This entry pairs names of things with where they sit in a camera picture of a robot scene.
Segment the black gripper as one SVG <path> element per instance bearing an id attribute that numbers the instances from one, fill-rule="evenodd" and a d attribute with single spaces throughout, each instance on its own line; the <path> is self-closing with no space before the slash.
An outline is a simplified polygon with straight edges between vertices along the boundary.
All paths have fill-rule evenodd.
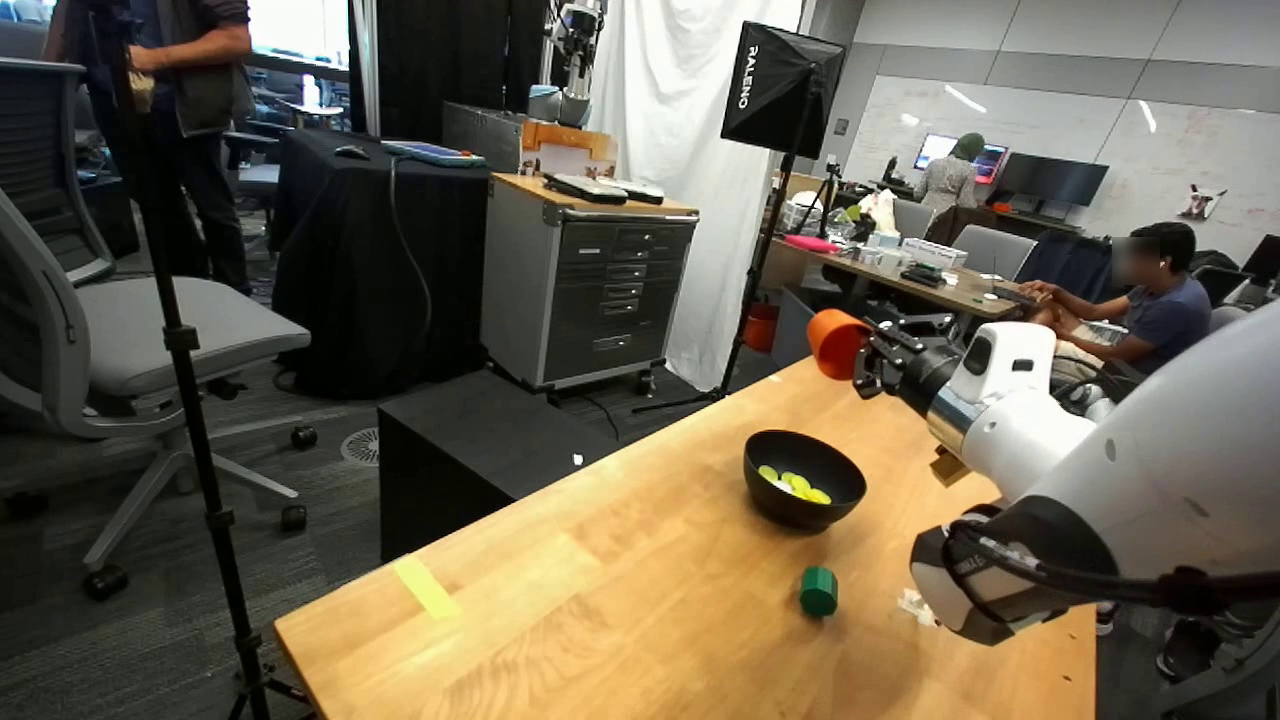
<path id="1" fill-rule="evenodd" d="M 952 378 L 958 357 L 962 346 L 952 340 L 952 325 L 940 313 L 883 317 L 855 351 L 852 386 L 861 398 L 880 390 L 899 397 L 923 416 Z"/>

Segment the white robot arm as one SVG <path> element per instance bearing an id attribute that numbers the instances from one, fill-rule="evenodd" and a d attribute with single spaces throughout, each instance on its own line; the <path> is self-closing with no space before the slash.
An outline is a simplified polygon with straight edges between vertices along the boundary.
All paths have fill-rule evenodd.
<path id="1" fill-rule="evenodd" d="M 994 497 L 911 539 L 933 616 L 998 645 L 1075 602 L 1217 616 L 1280 600 L 1280 306 L 1196 340 L 1105 410 L 1050 397 L 1054 334 L 988 319 L 962 346 L 876 325 L 852 383 L 923 416 Z"/>

